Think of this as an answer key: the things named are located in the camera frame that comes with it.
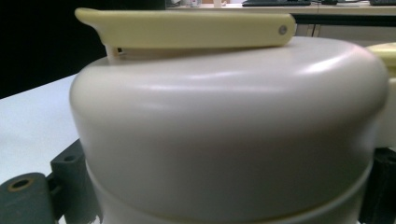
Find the pivot screw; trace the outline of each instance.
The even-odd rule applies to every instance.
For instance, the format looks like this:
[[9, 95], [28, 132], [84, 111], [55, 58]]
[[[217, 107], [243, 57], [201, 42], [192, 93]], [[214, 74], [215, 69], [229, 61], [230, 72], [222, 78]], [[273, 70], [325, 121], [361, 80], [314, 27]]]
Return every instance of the pivot screw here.
[[288, 31], [288, 27], [286, 27], [286, 25], [281, 25], [280, 27], [279, 27], [279, 34], [280, 35], [284, 35], [287, 31]]

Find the table surface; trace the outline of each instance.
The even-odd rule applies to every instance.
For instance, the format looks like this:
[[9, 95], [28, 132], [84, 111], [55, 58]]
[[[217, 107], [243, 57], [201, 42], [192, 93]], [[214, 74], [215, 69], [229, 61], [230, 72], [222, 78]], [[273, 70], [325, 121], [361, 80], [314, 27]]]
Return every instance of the table surface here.
[[78, 139], [68, 94], [74, 76], [0, 100], [0, 184], [49, 175], [50, 161]]

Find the cream plastic appliance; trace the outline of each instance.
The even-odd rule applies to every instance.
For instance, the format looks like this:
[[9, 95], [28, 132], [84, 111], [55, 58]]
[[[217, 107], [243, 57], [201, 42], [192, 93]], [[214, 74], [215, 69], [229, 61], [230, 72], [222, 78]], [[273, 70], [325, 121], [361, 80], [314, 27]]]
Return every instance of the cream plastic appliance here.
[[76, 15], [108, 52], [70, 93], [106, 224], [356, 223], [388, 92], [370, 51], [290, 15]]

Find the appliance body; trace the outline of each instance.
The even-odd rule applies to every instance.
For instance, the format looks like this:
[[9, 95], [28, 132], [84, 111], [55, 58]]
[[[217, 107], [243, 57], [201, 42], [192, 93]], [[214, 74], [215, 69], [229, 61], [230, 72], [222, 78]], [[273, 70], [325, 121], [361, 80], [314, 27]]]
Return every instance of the appliance body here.
[[70, 93], [105, 223], [356, 223], [388, 93], [367, 49], [123, 51]]

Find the dark background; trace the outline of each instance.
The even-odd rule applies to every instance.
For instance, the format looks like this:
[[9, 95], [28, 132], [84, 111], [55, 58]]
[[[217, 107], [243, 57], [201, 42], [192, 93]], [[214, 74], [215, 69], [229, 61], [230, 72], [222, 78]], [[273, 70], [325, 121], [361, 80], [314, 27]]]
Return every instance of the dark background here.
[[79, 72], [106, 56], [77, 7], [165, 9], [164, 0], [0, 0], [0, 99]]

